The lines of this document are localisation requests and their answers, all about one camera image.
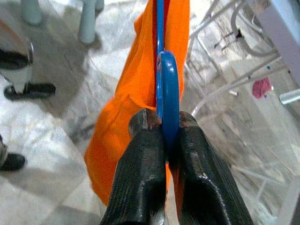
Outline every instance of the grey pants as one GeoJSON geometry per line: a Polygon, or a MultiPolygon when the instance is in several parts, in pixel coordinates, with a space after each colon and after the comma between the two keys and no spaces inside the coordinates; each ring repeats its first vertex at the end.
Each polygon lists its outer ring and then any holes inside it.
{"type": "Polygon", "coordinates": [[[3,166],[8,156],[8,147],[2,143],[2,137],[0,135],[0,167],[3,166]]]}

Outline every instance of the pink cloth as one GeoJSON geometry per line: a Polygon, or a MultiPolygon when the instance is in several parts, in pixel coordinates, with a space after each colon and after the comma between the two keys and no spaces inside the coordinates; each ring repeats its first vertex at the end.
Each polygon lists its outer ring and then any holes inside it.
{"type": "Polygon", "coordinates": [[[255,98],[261,98],[269,90],[272,90],[270,80],[268,78],[263,78],[259,81],[254,82],[252,87],[252,94],[255,98]]]}

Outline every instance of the person's foot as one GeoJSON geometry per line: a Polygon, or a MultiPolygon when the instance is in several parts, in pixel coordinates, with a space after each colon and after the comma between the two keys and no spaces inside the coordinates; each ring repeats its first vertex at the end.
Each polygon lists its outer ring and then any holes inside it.
{"type": "Polygon", "coordinates": [[[21,154],[8,153],[3,166],[0,167],[0,171],[18,171],[23,168],[25,162],[26,159],[21,154]]]}

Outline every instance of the marble floor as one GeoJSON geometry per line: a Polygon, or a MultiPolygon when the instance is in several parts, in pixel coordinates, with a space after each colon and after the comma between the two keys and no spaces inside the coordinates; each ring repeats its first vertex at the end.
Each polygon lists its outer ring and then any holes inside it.
{"type": "MultiPolygon", "coordinates": [[[[43,100],[11,102],[0,95],[0,134],[10,151],[22,153],[28,161],[20,172],[0,173],[0,225],[98,225],[105,206],[91,190],[83,154],[101,108],[113,96],[135,38],[133,21],[147,1],[106,0],[97,14],[96,40],[91,45],[77,38],[81,1],[39,3],[43,21],[30,26],[21,18],[20,1],[0,0],[0,9],[11,13],[33,43],[32,80],[57,88],[55,96],[43,100]]],[[[191,0],[191,31],[210,3],[191,0]]],[[[191,113],[205,95],[268,59],[251,57],[232,37],[224,38],[231,32],[230,14],[231,9],[198,34],[221,75],[200,46],[191,47],[187,64],[193,69],[185,72],[182,110],[191,113]]],[[[238,25],[251,47],[268,48],[241,20],[238,25]]],[[[279,59],[269,66],[281,64],[279,59]]],[[[274,90],[266,97],[256,99],[249,82],[234,89],[238,96],[217,95],[195,115],[230,165],[256,225],[276,224],[289,184],[300,173],[300,104],[283,106],[278,99],[299,86],[287,70],[269,79],[274,90]]],[[[0,76],[1,93],[8,84],[0,76]]],[[[168,201],[165,223],[177,225],[172,188],[168,201]]]]}

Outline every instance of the orange fabric bag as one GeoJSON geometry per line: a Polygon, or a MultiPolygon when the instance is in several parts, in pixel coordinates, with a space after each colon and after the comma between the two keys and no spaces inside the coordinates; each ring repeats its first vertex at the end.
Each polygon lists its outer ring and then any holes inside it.
{"type": "MultiPolygon", "coordinates": [[[[128,124],[142,108],[156,105],[156,1],[149,0],[135,22],[136,38],[115,96],[103,108],[85,154],[92,187],[107,205],[116,165],[130,142],[128,124]]],[[[165,49],[176,58],[180,97],[188,47],[189,0],[165,0],[165,49]]],[[[170,171],[167,169],[167,184],[170,171]]]]}

